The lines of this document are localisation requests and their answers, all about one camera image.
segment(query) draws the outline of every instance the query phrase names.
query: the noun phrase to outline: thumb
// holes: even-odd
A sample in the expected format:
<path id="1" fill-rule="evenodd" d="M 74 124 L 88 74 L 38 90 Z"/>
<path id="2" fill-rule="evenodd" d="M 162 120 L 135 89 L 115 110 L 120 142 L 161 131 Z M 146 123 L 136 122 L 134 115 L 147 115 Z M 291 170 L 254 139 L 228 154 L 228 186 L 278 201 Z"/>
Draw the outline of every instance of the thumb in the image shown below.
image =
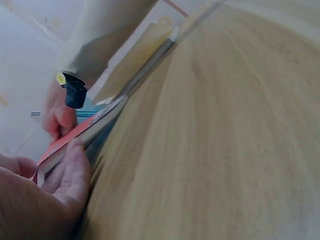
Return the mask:
<path id="1" fill-rule="evenodd" d="M 77 138 L 69 143 L 63 161 L 66 164 L 64 175 L 53 196 L 73 210 L 73 214 L 81 214 L 89 194 L 91 167 Z"/>

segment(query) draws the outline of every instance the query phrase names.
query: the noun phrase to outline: beige paper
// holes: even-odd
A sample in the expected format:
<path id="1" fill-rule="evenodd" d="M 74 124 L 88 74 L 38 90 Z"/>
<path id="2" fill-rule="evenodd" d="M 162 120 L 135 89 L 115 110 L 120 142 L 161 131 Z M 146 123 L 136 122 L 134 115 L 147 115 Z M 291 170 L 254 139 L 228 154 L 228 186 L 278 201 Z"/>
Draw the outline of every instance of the beige paper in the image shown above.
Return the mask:
<path id="1" fill-rule="evenodd" d="M 172 31 L 172 26 L 151 23 L 137 43 L 112 71 L 93 102 L 115 98 Z"/>

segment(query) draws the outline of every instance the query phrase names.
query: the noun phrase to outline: white floor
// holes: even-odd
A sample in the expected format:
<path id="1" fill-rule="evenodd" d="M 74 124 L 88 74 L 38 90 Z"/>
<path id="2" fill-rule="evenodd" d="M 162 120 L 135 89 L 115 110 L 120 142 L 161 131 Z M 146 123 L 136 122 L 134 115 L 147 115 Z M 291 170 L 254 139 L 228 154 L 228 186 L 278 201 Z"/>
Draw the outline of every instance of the white floor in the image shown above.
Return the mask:
<path id="1" fill-rule="evenodd" d="M 49 145 L 48 135 L 30 112 L 39 112 L 53 76 L 54 61 L 74 27 L 83 0 L 0 0 L 0 153 L 37 161 Z M 190 13 L 203 0 L 173 0 Z M 109 63 L 89 93 L 93 97 L 150 22 L 185 17 L 160 0 Z"/>

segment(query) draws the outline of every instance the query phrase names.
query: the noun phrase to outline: wood grain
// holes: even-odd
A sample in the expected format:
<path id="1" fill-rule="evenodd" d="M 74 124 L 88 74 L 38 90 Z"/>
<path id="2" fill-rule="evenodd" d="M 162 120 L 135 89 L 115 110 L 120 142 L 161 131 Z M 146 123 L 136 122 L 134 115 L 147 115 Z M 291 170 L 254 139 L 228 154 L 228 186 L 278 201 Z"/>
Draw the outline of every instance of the wood grain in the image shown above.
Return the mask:
<path id="1" fill-rule="evenodd" d="M 137 43 L 112 71 L 93 101 L 95 103 L 103 100 L 112 102 L 173 30 L 171 25 L 151 23 Z"/>
<path id="2" fill-rule="evenodd" d="M 226 1 L 130 98 L 79 239 L 319 239 L 319 64 L 315 39 Z"/>

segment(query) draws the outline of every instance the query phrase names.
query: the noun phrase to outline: finger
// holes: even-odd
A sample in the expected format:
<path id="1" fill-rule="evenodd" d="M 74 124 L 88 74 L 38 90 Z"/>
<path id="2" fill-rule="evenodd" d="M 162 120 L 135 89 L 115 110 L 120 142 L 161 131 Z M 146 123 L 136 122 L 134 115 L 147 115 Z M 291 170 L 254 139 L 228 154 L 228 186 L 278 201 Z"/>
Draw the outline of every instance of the finger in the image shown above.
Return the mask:
<path id="1" fill-rule="evenodd" d="M 16 160 L 20 168 L 20 176 L 31 178 L 35 174 L 37 169 L 37 164 L 35 161 L 26 157 L 17 157 Z"/>
<path id="2" fill-rule="evenodd" d="M 25 178 L 31 178 L 36 171 L 37 164 L 26 157 L 7 157 L 0 154 L 0 167 Z"/>
<path id="3" fill-rule="evenodd" d="M 59 123 L 53 110 L 45 110 L 42 116 L 42 127 L 51 136 L 51 143 L 60 138 Z"/>
<path id="4" fill-rule="evenodd" d="M 77 124 L 76 110 L 64 103 L 56 107 L 54 111 L 61 136 L 68 134 Z"/>
<path id="5" fill-rule="evenodd" d="M 72 172 L 65 172 L 69 174 L 66 179 L 69 179 L 70 186 L 64 192 L 58 188 L 53 195 L 66 206 L 75 208 L 76 205 L 81 211 L 89 193 L 91 169 L 82 143 L 78 139 L 69 143 L 65 161 L 67 165 L 72 166 Z"/>
<path id="6" fill-rule="evenodd" d="M 60 164 L 58 164 L 54 168 L 53 172 L 44 181 L 41 189 L 47 193 L 53 194 L 60 186 L 62 177 L 65 172 L 65 167 L 65 162 L 61 162 Z"/>

